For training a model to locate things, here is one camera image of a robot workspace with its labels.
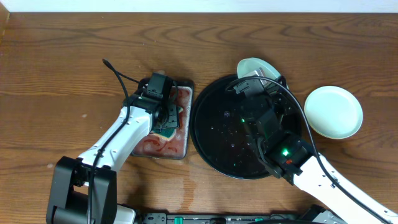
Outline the pale green plate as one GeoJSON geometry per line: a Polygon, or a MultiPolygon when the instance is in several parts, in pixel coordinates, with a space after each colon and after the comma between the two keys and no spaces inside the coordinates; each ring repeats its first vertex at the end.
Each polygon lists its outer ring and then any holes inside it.
{"type": "Polygon", "coordinates": [[[345,139],[356,134],[363,123],[358,99],[338,86],[322,86],[305,100],[304,112],[309,125],[330,139],[345,139]]]}

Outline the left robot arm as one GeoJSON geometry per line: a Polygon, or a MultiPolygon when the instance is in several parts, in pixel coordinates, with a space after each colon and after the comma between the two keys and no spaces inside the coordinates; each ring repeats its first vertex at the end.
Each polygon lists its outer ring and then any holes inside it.
{"type": "Polygon", "coordinates": [[[117,202],[117,175],[139,142],[150,133],[177,129],[179,108],[168,98],[131,95],[117,120],[76,159],[56,164],[47,223],[134,223],[136,211],[117,202]]]}

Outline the green scrub sponge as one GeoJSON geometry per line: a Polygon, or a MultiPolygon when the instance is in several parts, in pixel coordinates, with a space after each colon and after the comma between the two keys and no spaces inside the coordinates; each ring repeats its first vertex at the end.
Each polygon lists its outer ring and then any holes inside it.
{"type": "MultiPolygon", "coordinates": [[[[181,106],[177,106],[177,109],[178,109],[178,121],[181,123],[183,108],[181,106]]],[[[161,131],[156,132],[156,134],[169,141],[174,137],[175,133],[177,132],[177,129],[162,129],[161,131]]]]}

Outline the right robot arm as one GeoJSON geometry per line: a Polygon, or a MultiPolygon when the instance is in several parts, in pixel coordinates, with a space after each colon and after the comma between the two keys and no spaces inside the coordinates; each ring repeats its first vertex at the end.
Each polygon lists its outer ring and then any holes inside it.
{"type": "Polygon", "coordinates": [[[270,175],[317,198],[346,223],[397,223],[397,214],[342,176],[314,140],[305,141],[284,127],[284,115],[307,120],[294,96],[247,96],[239,112],[254,153],[270,175]]]}

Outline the light blue plate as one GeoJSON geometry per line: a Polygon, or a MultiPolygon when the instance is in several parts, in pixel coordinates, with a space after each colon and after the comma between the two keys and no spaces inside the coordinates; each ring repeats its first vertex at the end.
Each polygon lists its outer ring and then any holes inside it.
{"type": "Polygon", "coordinates": [[[237,66],[238,79],[244,77],[266,77],[279,81],[281,85],[287,86],[282,75],[269,63],[259,58],[242,59],[237,66]]]}

